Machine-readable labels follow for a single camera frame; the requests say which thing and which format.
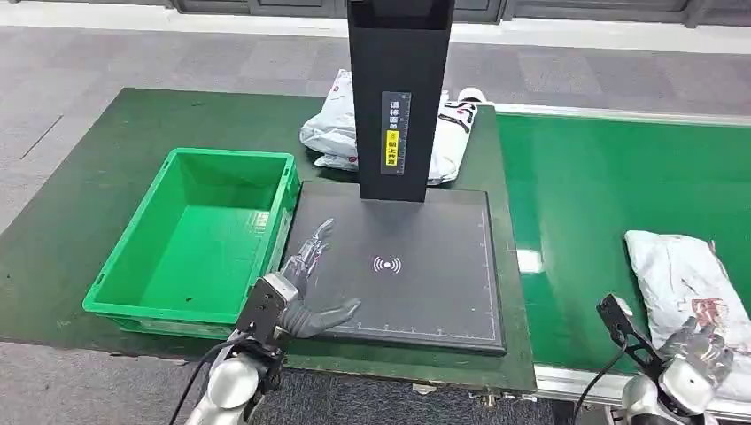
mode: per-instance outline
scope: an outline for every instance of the green workbench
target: green workbench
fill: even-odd
[[[320,107],[307,97],[124,90],[0,235],[0,337],[201,353],[205,341],[120,332],[83,312],[81,300],[175,146],[289,151],[303,179],[354,181],[313,168],[314,154],[298,142]],[[517,392],[535,390],[532,353],[538,371],[598,369],[616,350],[594,308],[604,295],[625,298],[646,330],[623,243],[632,228],[715,241],[736,290],[751,299],[749,120],[498,108],[482,108],[453,186],[489,193],[508,355],[305,341],[290,366]],[[541,259],[521,286],[514,249]],[[627,361],[617,369],[633,371]],[[560,396],[571,387],[573,374],[556,376],[557,387],[538,372],[540,389],[563,388],[553,391]]]
[[[132,355],[195,357],[204,340],[129,334],[85,313],[81,301],[174,147],[285,151],[302,180],[355,180],[313,167],[300,126],[312,97],[125,89],[19,217],[0,235],[0,337]],[[298,340],[288,366],[476,389],[536,389],[530,336],[504,183],[495,111],[477,116],[456,188],[489,194],[508,354]]]

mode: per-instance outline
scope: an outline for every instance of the green plastic crate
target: green plastic crate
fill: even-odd
[[[226,338],[279,267],[299,189],[289,154],[173,150],[83,309],[127,331]]]

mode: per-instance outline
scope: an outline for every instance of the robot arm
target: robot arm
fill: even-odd
[[[642,371],[623,389],[623,410],[615,421],[630,425],[716,423],[705,413],[717,388],[730,373],[732,351],[715,328],[696,331],[689,318],[658,350],[631,322],[631,310],[614,295],[597,307],[610,337]]]
[[[315,336],[357,312],[357,298],[324,312],[311,311],[305,304],[307,279],[326,251],[325,239],[332,227],[332,219],[325,221],[280,272],[256,281],[236,330],[209,370],[205,394],[187,425],[247,423],[264,396],[279,390],[287,343],[292,338]]]

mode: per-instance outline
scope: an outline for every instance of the black platform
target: black platform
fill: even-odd
[[[303,184],[285,258],[328,218],[331,248],[307,302],[362,299],[324,336],[505,353],[487,196],[428,189],[424,204],[360,199],[357,184]]]

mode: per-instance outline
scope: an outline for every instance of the white package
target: white package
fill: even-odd
[[[476,105],[441,96],[428,184],[449,182],[459,175],[476,115]],[[300,142],[325,154],[314,162],[317,166],[357,171],[352,73],[339,70],[321,112],[300,129]]]
[[[652,343],[661,347],[689,316],[712,323],[733,350],[732,371],[718,395],[751,399],[751,321],[714,247],[690,236],[630,230],[631,268],[644,296]]]

